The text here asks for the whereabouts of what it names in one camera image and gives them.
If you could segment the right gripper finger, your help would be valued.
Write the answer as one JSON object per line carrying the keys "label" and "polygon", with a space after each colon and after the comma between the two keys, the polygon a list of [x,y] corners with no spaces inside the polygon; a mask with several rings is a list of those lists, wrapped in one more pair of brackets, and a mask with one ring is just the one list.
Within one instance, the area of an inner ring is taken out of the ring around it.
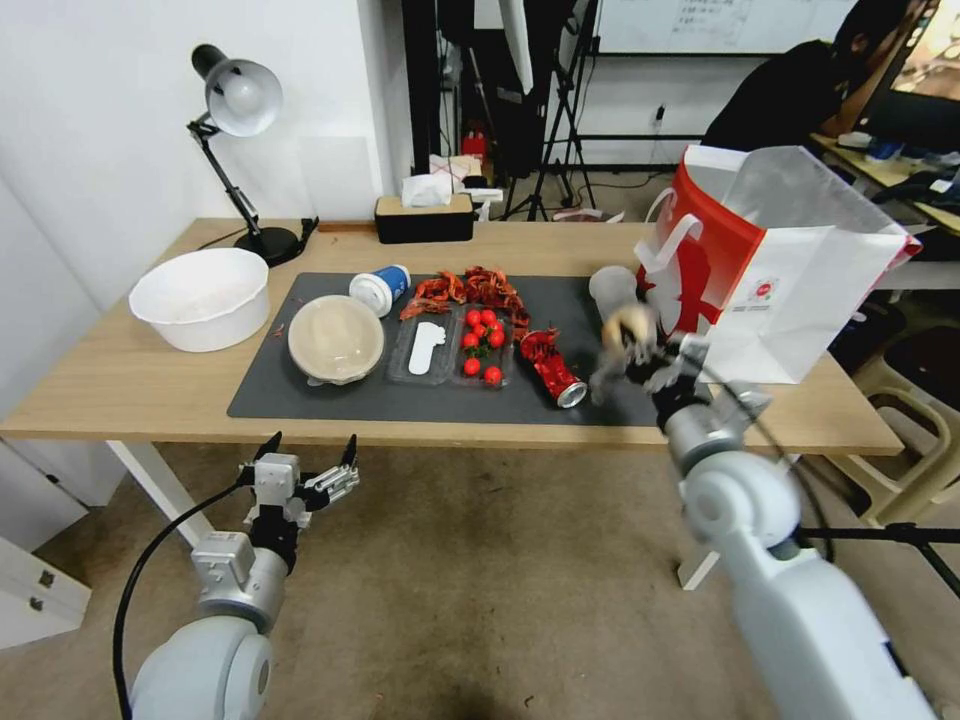
{"label": "right gripper finger", "polygon": [[658,311],[649,303],[642,303],[650,321],[649,339],[645,341],[645,356],[651,361],[680,362],[703,365],[708,355],[708,339],[696,333],[676,331],[667,333],[662,327]]}
{"label": "right gripper finger", "polygon": [[631,378],[637,370],[637,346],[603,349],[597,367],[588,381],[593,405],[604,405],[616,386]]}

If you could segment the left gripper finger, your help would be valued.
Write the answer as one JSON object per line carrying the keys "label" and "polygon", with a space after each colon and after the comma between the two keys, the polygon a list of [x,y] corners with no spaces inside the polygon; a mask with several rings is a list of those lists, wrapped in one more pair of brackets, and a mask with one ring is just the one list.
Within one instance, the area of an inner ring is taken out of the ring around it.
{"label": "left gripper finger", "polygon": [[282,437],[283,433],[281,431],[277,431],[272,437],[264,442],[257,449],[252,460],[240,466],[239,479],[254,480],[256,463],[262,460],[266,455],[270,453],[276,453],[282,443]]}
{"label": "left gripper finger", "polygon": [[348,440],[340,464],[307,478],[303,482],[303,500],[307,512],[316,512],[348,495],[360,482],[357,462],[358,438]]}

